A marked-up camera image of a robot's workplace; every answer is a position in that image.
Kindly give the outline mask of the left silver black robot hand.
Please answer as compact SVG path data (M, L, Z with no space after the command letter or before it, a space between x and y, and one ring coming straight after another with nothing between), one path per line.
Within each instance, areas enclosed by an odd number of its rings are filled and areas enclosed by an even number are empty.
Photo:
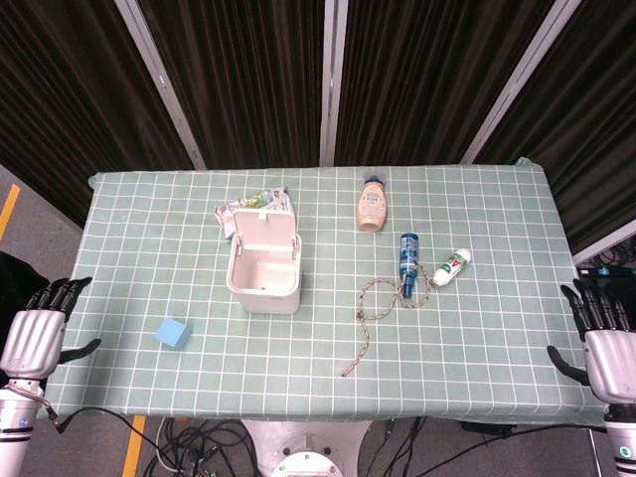
M0 388L17 381L42 385L57 366L83 359L100 346L95 338L80 348L63 349L78 298L91 282L90 276L60 278L16 312L0 355Z

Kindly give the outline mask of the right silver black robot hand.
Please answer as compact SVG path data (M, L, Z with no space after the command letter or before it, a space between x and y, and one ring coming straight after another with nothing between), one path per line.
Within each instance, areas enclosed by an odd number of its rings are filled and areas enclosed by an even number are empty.
M611 292L578 278L560 290L571 309L585 367L570 365L549 345L553 365L608 405L636 404L636 323L630 322L628 310Z

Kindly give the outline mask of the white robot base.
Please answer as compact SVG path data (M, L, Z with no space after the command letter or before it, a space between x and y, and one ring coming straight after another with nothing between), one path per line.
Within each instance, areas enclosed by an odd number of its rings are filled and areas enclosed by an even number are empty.
M358 477L368 421L245 419L263 477Z

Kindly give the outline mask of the white plastic box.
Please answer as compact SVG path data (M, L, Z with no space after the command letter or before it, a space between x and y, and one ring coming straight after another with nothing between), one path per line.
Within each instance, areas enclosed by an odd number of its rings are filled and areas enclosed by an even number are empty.
M228 289L250 313L296 312L302 239L295 215L284 210L242 209L235 212L234 219Z

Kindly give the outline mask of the table with green checkered tablecloth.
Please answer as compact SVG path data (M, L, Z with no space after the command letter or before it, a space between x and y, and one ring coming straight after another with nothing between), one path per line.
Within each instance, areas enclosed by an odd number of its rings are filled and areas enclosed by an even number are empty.
M90 276L65 337L99 338L60 366L47 396L62 414L370 420L430 415L492 423L598 425L604 407L563 377L547 346L584 363L560 286L575 269L544 170L420 166L379 170L389 213L358 229L362 168L100 173L73 271ZM215 209L284 187L302 239L300 305L246 312L226 285L231 246ZM400 238L418 235L403 298ZM471 261L445 286L436 268ZM165 318L192 327L181 351Z

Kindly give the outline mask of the blue foam cube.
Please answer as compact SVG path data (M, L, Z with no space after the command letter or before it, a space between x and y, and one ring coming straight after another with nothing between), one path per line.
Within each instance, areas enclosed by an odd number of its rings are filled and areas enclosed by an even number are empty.
M167 317L155 332L154 338L168 348L181 351L185 348L191 333L190 325Z

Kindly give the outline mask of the white green tube bottle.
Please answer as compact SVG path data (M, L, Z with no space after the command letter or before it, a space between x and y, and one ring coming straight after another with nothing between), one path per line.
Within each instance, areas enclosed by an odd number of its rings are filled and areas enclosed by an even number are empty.
M467 248L459 248L434 271L431 282L439 287L449 284L471 261L472 253Z

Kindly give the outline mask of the blue spray bottle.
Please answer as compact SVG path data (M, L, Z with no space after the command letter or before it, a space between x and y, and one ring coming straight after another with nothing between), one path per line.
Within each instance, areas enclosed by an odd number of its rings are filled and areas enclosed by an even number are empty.
M401 236L399 276L401 280L401 293L403 298L412 297L413 288L418 276L418 249L418 235L414 233L407 233Z

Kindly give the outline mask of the crumpled snack wrapper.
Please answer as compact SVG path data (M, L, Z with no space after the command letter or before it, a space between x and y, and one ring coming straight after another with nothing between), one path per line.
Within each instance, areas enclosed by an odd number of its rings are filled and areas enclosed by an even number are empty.
M266 209L295 214L291 199L284 187L264 190L239 200L226 201L215 209L225 239L230 239L236 231L234 215L237 210Z

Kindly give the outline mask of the beige sauce squeeze bottle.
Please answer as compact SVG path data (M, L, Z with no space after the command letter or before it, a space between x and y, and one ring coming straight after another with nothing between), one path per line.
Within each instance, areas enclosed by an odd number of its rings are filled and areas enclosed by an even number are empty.
M387 197L384 182L370 176L364 183L358 202L357 220L363 232L375 233L382 229L387 218Z

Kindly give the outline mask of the dark brown curtain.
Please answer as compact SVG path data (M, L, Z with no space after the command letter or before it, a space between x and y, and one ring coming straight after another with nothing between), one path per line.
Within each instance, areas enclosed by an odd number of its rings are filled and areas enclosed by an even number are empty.
M325 0L138 0L209 169L319 162ZM350 0L335 162L456 164L554 0ZM573 251L636 220L636 0L581 0L476 156L541 165ZM193 164L113 0L0 0L0 165L78 225Z

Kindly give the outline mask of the silver curtain frame post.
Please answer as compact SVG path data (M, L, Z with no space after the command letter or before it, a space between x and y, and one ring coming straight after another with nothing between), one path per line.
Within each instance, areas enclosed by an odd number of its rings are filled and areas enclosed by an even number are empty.
M546 17L521 55L488 114L464 152L460 163L473 164L504 116L522 92L582 0L554 0Z
M113 0L195 170L207 165L138 0Z
M324 2L320 167L335 163L348 12L349 0Z

